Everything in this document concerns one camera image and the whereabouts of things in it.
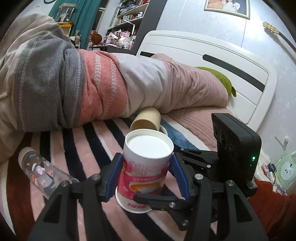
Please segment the red sleeve forearm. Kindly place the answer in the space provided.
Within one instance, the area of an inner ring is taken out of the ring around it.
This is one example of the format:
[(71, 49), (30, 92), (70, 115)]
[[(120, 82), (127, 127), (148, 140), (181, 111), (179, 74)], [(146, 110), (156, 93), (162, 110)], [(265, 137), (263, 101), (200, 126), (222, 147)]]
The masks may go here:
[(259, 217), (269, 240), (295, 240), (295, 193), (273, 192), (267, 181), (255, 180), (257, 192), (249, 203)]

